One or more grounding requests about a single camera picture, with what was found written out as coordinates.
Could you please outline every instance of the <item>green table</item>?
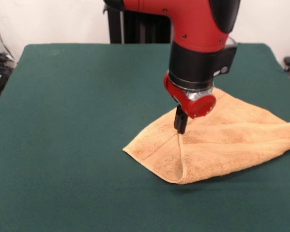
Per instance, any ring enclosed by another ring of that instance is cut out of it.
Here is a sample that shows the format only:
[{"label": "green table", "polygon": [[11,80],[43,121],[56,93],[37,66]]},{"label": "green table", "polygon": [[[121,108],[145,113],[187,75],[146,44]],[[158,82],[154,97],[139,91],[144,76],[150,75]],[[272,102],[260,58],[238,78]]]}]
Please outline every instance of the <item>green table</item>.
[{"label": "green table", "polygon": [[[0,232],[290,232],[290,151],[185,186],[122,148],[175,107],[169,45],[30,45],[0,99]],[[240,44],[216,86],[290,121],[290,81]]]}]

